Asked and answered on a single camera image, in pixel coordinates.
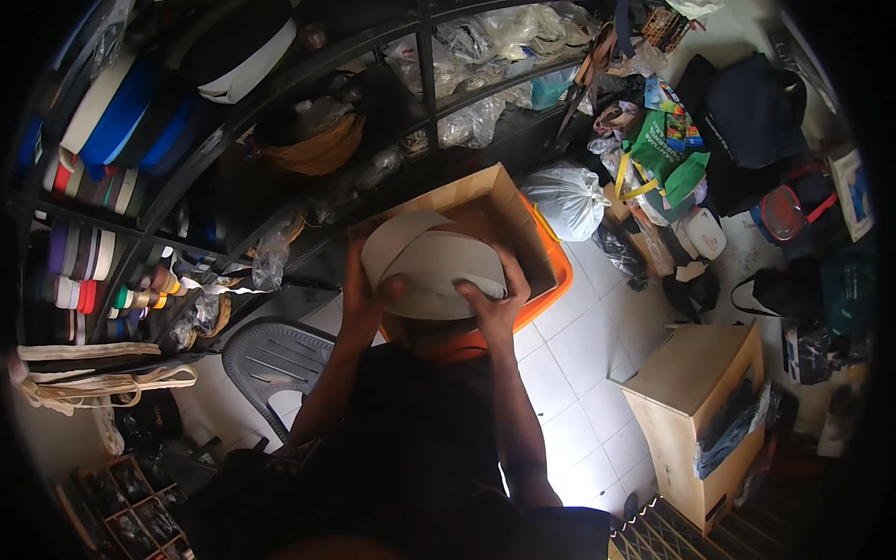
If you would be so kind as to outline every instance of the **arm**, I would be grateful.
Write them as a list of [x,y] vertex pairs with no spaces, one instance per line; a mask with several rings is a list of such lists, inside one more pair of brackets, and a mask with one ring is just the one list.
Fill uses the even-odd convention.
[[467,281],[459,282],[456,289],[477,312],[479,330],[495,370],[498,458],[515,503],[522,507],[560,507],[563,504],[547,481],[545,437],[513,354],[513,322],[529,299],[531,288],[516,257],[501,247],[495,250],[504,266],[508,297],[492,301]]
[[314,390],[293,420],[284,449],[306,444],[332,431],[345,416],[361,352],[374,340],[383,311],[403,290],[400,277],[381,284],[375,294],[361,265],[364,239],[349,243],[342,299],[342,327],[336,345]]

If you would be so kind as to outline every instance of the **wooden cabinet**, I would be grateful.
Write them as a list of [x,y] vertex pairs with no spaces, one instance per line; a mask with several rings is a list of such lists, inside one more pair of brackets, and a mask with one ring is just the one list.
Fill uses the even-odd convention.
[[694,475],[702,434],[752,368],[762,386],[759,328],[689,324],[675,329],[638,373],[622,383],[625,398],[647,436],[659,494],[706,536],[731,507],[762,448],[764,426],[748,434],[705,480]]

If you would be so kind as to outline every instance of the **orange plastic crate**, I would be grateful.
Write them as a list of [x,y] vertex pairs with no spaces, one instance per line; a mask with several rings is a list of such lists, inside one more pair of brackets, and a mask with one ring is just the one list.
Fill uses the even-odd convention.
[[[542,224],[541,220],[535,219],[535,208],[528,200],[526,200],[526,197],[522,194],[519,194],[519,196],[526,204],[526,209],[535,221],[538,236],[541,238],[541,243],[545,247],[547,258],[551,262],[551,267],[554,269],[554,275],[557,278],[557,286],[556,288],[550,289],[540,296],[526,302],[526,305],[523,306],[520,311],[520,315],[516,318],[516,322],[513,324],[514,333],[519,332],[523,327],[532,321],[535,321],[536,317],[544,313],[545,309],[551,307],[554,302],[556,302],[557,299],[560,299],[560,297],[573,285],[573,267],[569,264],[569,259],[566,258],[566,253],[564,253],[560,243],[555,241],[547,232],[547,229]],[[386,336],[382,327],[380,328],[380,334],[382,334],[383,338],[387,341],[389,340],[389,337]],[[421,357],[441,362],[455,362],[476,358],[486,351],[487,344],[485,339],[482,338],[479,330],[475,330],[453,340],[433,354]]]

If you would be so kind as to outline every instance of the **hand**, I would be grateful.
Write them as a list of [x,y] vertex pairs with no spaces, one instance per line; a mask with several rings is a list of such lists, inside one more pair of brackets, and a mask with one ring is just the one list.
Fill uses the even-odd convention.
[[516,257],[500,246],[492,247],[498,253],[507,280],[507,297],[493,301],[479,287],[467,280],[459,281],[454,289],[463,296],[478,315],[479,331],[492,350],[513,351],[513,323],[522,306],[529,300],[532,288],[522,273]]
[[365,242],[364,238],[349,241],[342,287],[342,328],[337,337],[337,341],[361,348],[374,341],[386,306],[404,293],[404,279],[399,274],[380,282],[376,292],[371,288],[361,264],[361,248]]

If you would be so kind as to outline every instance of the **chair backrest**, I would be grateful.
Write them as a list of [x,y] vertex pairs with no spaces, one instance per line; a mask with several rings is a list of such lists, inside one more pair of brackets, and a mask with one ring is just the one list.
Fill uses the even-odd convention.
[[286,442],[289,428],[268,402],[281,391],[311,392],[335,337],[284,317],[261,317],[240,327],[224,346],[224,371]]

